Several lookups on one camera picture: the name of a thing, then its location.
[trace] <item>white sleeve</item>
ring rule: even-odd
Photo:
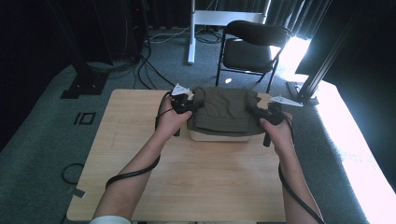
[[[90,224],[131,224],[131,221],[125,217],[104,216],[95,218]]]

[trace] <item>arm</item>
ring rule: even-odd
[[[172,108],[168,97],[163,105],[163,111]],[[157,130],[133,159],[120,171],[126,174],[149,167],[159,157],[163,146],[178,130],[181,124],[191,116],[191,112],[177,114],[175,110],[163,113]],[[102,216],[119,216],[132,219],[134,210],[149,181],[151,172],[114,182],[106,189],[99,202],[93,218]]]
[[[303,170],[301,169],[301,165],[294,150],[294,145],[291,141],[291,132],[288,124],[284,120],[279,125],[274,126],[265,119],[260,119],[260,123],[270,134],[276,154],[280,160],[282,174],[286,181],[303,202],[322,217],[317,203],[305,183]],[[292,198],[285,188],[283,188],[283,198],[287,223],[317,223],[311,215]]]

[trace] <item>green fabric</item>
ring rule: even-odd
[[[257,105],[261,98],[247,89],[221,87],[196,88],[194,105],[200,107],[187,122],[189,130],[221,136],[251,136],[263,133],[259,121],[247,112],[247,105]]]

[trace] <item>forearm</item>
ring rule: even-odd
[[[120,171],[119,175],[149,167],[160,156],[166,138],[154,133],[133,159]],[[145,190],[151,172],[112,183],[106,189],[93,218],[101,216],[121,216],[131,219]]]
[[[303,170],[298,161],[293,146],[287,149],[278,150],[280,167],[285,180],[294,193],[305,202],[316,214],[321,217],[321,213],[313,198],[308,186],[306,185]],[[283,197],[285,203],[285,214],[288,223],[317,223],[303,207],[288,193],[283,187]]]

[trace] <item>chair backrest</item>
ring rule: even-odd
[[[226,35],[234,35],[253,45],[284,48],[291,38],[291,31],[282,26],[251,21],[231,21],[224,28],[222,38],[225,39]]]

